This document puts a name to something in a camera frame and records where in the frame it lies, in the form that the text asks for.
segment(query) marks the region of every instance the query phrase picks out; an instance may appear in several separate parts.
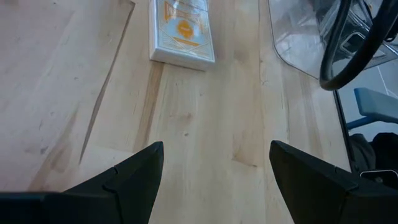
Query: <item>white box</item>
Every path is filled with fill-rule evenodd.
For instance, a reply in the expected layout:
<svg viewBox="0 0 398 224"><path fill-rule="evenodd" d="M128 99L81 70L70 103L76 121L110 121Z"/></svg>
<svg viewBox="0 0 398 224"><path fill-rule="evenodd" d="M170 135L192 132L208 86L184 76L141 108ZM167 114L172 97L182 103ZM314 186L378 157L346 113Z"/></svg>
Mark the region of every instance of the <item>white box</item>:
<svg viewBox="0 0 398 224"><path fill-rule="evenodd" d="M151 60L206 70L215 63L206 0L150 0Z"/></svg>

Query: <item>black plastic part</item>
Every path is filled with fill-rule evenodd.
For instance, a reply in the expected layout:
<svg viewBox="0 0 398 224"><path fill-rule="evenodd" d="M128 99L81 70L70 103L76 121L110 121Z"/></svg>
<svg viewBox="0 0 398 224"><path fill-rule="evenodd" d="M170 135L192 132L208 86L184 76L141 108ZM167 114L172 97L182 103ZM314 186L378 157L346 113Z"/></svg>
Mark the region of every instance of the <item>black plastic part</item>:
<svg viewBox="0 0 398 224"><path fill-rule="evenodd" d="M398 222L398 191L280 141L271 142L269 157L296 224Z"/></svg>
<svg viewBox="0 0 398 224"><path fill-rule="evenodd" d="M62 193L1 193L0 223L148 223L163 161L155 142Z"/></svg>
<svg viewBox="0 0 398 224"><path fill-rule="evenodd" d="M333 96L335 97L337 115L340 121L341 132L343 133L343 139L347 150L349 166L351 167L352 173L359 175L359 172L357 171L358 168L356 167L353 148L351 146L351 143L349 142L349 133L346 127L346 118L344 116L343 106L341 105L340 94L338 93L338 90L333 90Z"/></svg>
<svg viewBox="0 0 398 224"><path fill-rule="evenodd" d="M398 172L396 170L369 170L362 172L360 177L398 190Z"/></svg>
<svg viewBox="0 0 398 224"><path fill-rule="evenodd" d="M319 82L325 90L337 90L353 80L365 68L377 52L384 39L394 27L398 18L398 1L383 0L368 36L356 51L353 58L342 71L334 75L332 71L333 57L338 48L352 0L341 0L336 21L331 29L331 35L326 45L322 59Z"/></svg>

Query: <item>wooden tabletop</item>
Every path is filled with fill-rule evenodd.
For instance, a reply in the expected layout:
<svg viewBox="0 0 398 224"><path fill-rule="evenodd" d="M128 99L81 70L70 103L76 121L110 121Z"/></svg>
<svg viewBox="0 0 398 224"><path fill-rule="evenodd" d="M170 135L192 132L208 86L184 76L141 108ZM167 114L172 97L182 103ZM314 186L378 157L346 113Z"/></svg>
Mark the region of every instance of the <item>wooden tabletop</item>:
<svg viewBox="0 0 398 224"><path fill-rule="evenodd" d="M332 92L275 54L267 0L210 1L216 65L149 60L148 1L0 2L0 189L68 189L154 141L151 223L289 223L282 140L349 170Z"/></svg>

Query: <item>wood grain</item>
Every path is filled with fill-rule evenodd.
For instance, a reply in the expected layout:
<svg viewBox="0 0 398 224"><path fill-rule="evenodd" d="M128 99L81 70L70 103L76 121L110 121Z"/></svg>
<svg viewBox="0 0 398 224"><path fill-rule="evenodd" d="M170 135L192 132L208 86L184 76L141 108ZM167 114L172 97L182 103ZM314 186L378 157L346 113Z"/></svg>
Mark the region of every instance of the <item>wood grain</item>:
<svg viewBox="0 0 398 224"><path fill-rule="evenodd" d="M132 6L101 2L57 3L62 11L52 9L59 14L53 22L64 25L41 31L48 44L40 58L8 58L2 51L8 61L0 62L7 81L0 88L7 93L0 98L0 130L10 138L0 137L0 162L16 170L0 171L3 190L64 190L163 141L164 171L150 223L292 223L268 158L272 140L349 170L333 95L275 54L267 0L209 2L216 65L207 72L149 60L148 1L134 1L121 42L115 40ZM11 37L8 43L16 41ZM7 52L28 51L21 43L11 46ZM22 58L14 74L20 76L10 78L5 70L16 58ZM29 77L34 63L47 72ZM23 95L19 85L31 90ZM48 113L56 119L37 119Z"/></svg>
<svg viewBox="0 0 398 224"><path fill-rule="evenodd" d="M86 1L73 10L63 4L41 0L0 5L2 11L8 10L1 19L5 38L0 42L6 49L1 55L7 59L0 69L2 190L26 190L34 179L43 178L48 182L30 190L62 189L63 175L78 164L75 155L82 149L132 9L127 1ZM58 142L66 144L57 162L64 163L63 168L38 173ZM47 174L53 177L42 177Z"/></svg>

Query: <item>black wire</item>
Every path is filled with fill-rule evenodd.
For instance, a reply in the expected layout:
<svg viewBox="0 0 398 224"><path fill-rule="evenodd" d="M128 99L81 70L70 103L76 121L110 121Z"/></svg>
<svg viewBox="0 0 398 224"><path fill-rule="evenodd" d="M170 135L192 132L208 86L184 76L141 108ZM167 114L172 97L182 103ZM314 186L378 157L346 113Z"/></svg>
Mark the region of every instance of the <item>black wire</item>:
<svg viewBox="0 0 398 224"><path fill-rule="evenodd" d="M365 0L363 0L363 3L365 5L366 11L368 12L368 14L370 15L370 17L373 20L373 16L372 16L372 12L371 9L369 7L369 5L366 3ZM396 21L396 23L394 24L394 26L391 28L390 32L387 34L386 38L384 38L384 41L386 42L392 42L393 40L396 39L397 37L397 33L398 33L398 21Z"/></svg>
<svg viewBox="0 0 398 224"><path fill-rule="evenodd" d="M368 36L342 71L333 76L331 66L352 0L341 0L336 21L322 59L319 82L325 90L337 90L353 80L373 58L398 17L398 1L383 0Z"/></svg>

